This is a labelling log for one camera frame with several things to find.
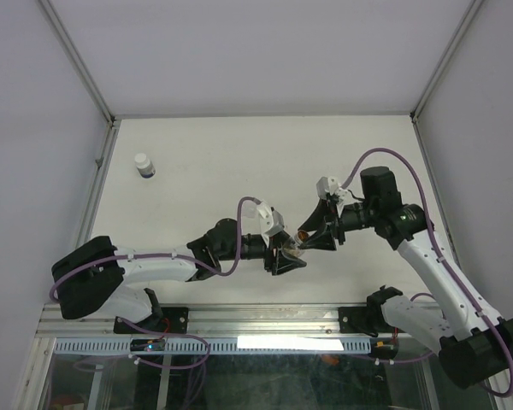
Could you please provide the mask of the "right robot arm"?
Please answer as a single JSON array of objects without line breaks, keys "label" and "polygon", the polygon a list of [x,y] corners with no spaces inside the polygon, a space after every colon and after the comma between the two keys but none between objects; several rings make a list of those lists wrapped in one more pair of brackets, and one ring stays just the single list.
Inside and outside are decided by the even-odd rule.
[{"label": "right robot arm", "polygon": [[350,191],[337,179],[319,179],[319,202],[300,227],[309,233],[303,248],[336,250],[348,231],[371,228],[416,271],[443,313],[430,313],[402,291],[382,286],[349,324],[372,337],[388,327],[405,331],[439,357],[461,389],[512,371],[513,319],[492,307],[447,257],[425,210],[403,203],[388,167],[364,169],[360,178],[358,202],[349,201]]}]

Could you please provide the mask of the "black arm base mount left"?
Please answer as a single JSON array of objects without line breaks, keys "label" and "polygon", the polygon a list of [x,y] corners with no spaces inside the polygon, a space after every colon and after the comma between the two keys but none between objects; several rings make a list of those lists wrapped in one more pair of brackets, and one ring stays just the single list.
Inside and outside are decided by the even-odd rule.
[{"label": "black arm base mount left", "polygon": [[[186,334],[189,322],[188,307],[161,307],[161,313],[154,313],[135,325],[142,330],[149,331],[151,335],[158,332]],[[117,318],[113,327],[115,334],[144,334],[143,331],[132,328],[123,319]]]}]

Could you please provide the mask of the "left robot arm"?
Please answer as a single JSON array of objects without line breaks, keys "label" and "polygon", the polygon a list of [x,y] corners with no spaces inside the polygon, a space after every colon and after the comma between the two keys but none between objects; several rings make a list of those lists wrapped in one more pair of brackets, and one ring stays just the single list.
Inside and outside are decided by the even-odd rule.
[{"label": "left robot arm", "polygon": [[204,281],[221,270],[223,261],[261,260],[274,276],[305,267],[299,255],[307,232],[291,236],[278,228],[271,237],[239,235],[238,226],[237,220],[222,219],[185,246],[153,252],[121,249],[108,236],[94,237],[52,266],[50,297],[64,319],[101,312],[149,332],[161,324],[162,311],[155,291],[138,290],[136,284]]}]

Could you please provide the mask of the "white cap pill bottle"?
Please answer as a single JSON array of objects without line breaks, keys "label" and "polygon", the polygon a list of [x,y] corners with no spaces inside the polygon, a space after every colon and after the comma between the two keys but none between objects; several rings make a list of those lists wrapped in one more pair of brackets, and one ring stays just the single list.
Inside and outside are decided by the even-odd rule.
[{"label": "white cap pill bottle", "polygon": [[135,167],[139,175],[144,179],[152,178],[156,174],[156,169],[150,157],[145,153],[137,153],[134,156]]}]

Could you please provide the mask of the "clear bottle orange pills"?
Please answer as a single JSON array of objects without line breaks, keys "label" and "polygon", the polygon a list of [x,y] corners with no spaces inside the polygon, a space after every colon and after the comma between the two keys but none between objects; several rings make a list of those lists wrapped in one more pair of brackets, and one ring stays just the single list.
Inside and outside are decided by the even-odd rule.
[{"label": "clear bottle orange pills", "polygon": [[291,257],[300,258],[304,254],[303,244],[308,239],[309,234],[306,231],[298,231],[290,236],[282,245],[282,253]]}]

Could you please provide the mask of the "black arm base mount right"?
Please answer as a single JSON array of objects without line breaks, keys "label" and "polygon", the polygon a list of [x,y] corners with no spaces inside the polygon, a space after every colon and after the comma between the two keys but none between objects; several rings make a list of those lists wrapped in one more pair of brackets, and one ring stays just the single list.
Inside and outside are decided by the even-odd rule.
[{"label": "black arm base mount right", "polygon": [[403,328],[393,326],[386,321],[382,313],[367,306],[341,306],[337,309],[339,332],[341,334],[363,334],[378,337],[380,334],[392,335],[397,329],[400,335],[409,336]]}]

